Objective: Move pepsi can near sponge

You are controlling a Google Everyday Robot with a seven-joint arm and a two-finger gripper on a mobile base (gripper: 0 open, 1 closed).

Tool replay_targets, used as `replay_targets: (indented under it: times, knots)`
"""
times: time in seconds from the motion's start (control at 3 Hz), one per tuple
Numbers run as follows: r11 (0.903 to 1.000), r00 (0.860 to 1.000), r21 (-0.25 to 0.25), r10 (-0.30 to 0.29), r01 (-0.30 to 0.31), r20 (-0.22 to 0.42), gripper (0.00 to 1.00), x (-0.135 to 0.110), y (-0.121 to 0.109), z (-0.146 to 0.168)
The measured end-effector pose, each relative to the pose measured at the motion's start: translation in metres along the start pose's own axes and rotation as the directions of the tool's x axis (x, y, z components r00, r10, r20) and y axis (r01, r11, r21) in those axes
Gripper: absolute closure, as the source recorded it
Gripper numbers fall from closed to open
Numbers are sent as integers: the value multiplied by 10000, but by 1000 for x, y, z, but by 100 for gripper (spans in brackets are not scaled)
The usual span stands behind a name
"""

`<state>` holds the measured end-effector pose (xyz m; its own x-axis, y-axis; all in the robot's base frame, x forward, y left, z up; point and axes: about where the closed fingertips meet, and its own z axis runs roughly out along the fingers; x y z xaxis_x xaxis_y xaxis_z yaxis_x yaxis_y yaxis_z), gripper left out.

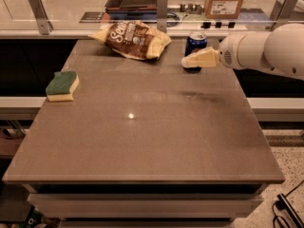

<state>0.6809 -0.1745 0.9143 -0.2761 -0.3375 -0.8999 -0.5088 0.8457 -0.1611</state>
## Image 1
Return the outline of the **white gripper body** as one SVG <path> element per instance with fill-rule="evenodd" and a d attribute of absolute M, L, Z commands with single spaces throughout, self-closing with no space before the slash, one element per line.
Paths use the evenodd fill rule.
<path fill-rule="evenodd" d="M 246 33 L 238 32 L 225 37 L 218 46 L 219 60 L 228 68 L 244 69 L 244 66 L 238 59 L 238 48 Z"/>

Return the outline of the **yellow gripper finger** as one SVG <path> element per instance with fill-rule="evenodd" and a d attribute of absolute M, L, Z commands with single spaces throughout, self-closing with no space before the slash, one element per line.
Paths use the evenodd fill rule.
<path fill-rule="evenodd" d="M 184 68 L 208 68 L 219 64 L 219 52 L 212 47 L 206 47 L 193 52 L 181 59 Z"/>

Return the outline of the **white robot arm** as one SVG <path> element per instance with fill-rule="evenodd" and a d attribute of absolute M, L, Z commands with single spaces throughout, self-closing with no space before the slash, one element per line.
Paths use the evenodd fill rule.
<path fill-rule="evenodd" d="M 286 24 L 273 31 L 234 32 L 218 49 L 199 49 L 181 59 L 184 69 L 224 67 L 252 69 L 304 80 L 304 25 Z"/>

